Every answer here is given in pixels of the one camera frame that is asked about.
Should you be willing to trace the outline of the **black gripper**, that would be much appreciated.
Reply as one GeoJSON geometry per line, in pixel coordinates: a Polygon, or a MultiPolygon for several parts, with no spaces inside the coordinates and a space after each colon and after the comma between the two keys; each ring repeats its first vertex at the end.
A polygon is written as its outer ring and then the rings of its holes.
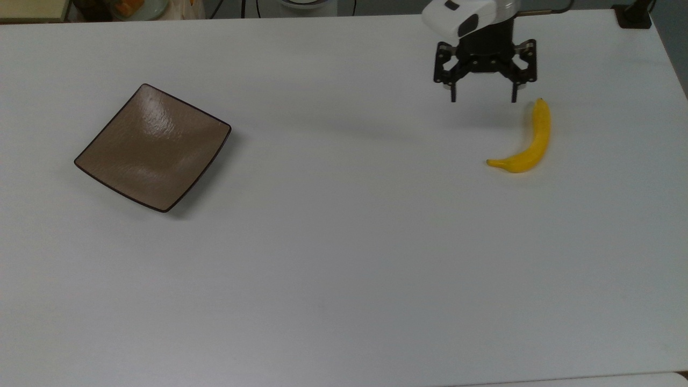
{"type": "Polygon", "coordinates": [[[458,46],[438,42],[433,66],[433,81],[450,91],[450,101],[457,101],[457,83],[467,73],[507,73],[512,83],[511,102],[518,100],[518,91],[538,80],[536,40],[513,43],[514,20],[491,24],[462,37],[458,46]],[[514,59],[523,61],[520,68],[514,59]]]}

